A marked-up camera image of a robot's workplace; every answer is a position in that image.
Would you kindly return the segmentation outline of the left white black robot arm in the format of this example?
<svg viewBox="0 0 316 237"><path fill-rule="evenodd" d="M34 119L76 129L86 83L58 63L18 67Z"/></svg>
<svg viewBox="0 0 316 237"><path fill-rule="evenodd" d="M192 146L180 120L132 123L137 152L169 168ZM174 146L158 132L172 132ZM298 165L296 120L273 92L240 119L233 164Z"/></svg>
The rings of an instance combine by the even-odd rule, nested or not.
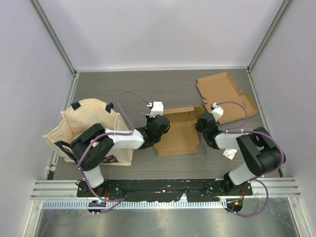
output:
<svg viewBox="0 0 316 237"><path fill-rule="evenodd" d="M158 143L170 128L164 116L148 118L144 127L133 131L114 131L96 123L70 144L77 169L81 171L88 191L100 197L105 191L105 179L100 170L107 154L120 149L142 150Z"/></svg>

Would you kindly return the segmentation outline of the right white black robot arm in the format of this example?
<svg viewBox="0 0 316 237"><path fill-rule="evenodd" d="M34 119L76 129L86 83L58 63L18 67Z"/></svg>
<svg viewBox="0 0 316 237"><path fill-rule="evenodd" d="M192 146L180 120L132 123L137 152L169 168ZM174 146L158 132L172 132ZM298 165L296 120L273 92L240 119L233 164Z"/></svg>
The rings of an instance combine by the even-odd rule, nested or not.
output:
<svg viewBox="0 0 316 237"><path fill-rule="evenodd" d="M216 194L243 195L250 181L278 170L286 162L284 151L263 127L251 131L222 131L212 113L203 113L196 129L202 133L209 147L235 149L243 157L243 163L227 172L219 183L214 186L205 184L206 195L210 197Z"/></svg>

